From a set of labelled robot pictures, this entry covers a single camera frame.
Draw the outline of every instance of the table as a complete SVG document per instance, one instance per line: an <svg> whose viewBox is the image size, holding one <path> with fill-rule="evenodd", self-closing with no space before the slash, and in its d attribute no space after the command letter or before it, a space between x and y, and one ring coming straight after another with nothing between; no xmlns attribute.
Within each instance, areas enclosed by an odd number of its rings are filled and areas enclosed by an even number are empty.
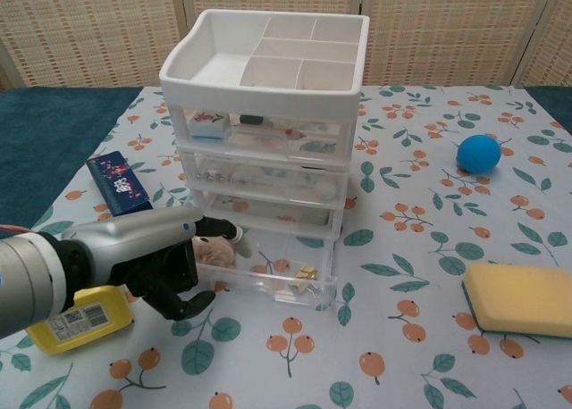
<svg viewBox="0 0 572 409"><path fill-rule="evenodd" d="M123 408L570 407L572 341L481 337L460 282L473 261L570 270L572 138L513 87L364 87L359 115L330 311L231 289L189 322L139 300L133 326L63 355L21 332L0 341L0 407L88 407L103 392ZM487 176L456 168L475 133L501 143ZM113 150L155 206L185 201L160 89L144 88L94 154ZM109 217L84 167L35 230ZM277 336L299 351L273 351ZM160 359L143 370L150 348Z"/></svg>

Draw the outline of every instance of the robotic hand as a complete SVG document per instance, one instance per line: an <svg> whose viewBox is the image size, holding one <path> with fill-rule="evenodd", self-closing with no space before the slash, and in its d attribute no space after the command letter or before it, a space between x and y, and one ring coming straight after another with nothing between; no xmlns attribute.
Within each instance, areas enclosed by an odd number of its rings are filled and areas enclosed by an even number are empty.
<svg viewBox="0 0 572 409"><path fill-rule="evenodd" d="M214 291L177 296L198 284L195 235L222 236L252 255L240 227L187 206L75 226L59 241L41 232L0 240L0 338L70 308L76 291L104 285L126 284L167 320L198 315Z"/></svg>

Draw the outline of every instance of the yellow sponge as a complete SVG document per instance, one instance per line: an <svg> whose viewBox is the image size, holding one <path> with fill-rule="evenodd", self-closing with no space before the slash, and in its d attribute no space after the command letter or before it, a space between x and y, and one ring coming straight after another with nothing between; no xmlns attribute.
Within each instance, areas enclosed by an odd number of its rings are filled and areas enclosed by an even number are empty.
<svg viewBox="0 0 572 409"><path fill-rule="evenodd" d="M474 263L463 287L483 330L572 338L572 277L565 271Z"/></svg>

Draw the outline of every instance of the white label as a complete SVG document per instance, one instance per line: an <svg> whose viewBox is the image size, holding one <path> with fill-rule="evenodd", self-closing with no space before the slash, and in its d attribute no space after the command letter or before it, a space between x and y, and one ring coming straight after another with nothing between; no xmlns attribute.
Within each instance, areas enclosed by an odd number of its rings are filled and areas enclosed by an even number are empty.
<svg viewBox="0 0 572 409"><path fill-rule="evenodd" d="M101 304L71 309L47 320L58 340L66 340L93 329L99 329L108 322L107 314Z"/></svg>

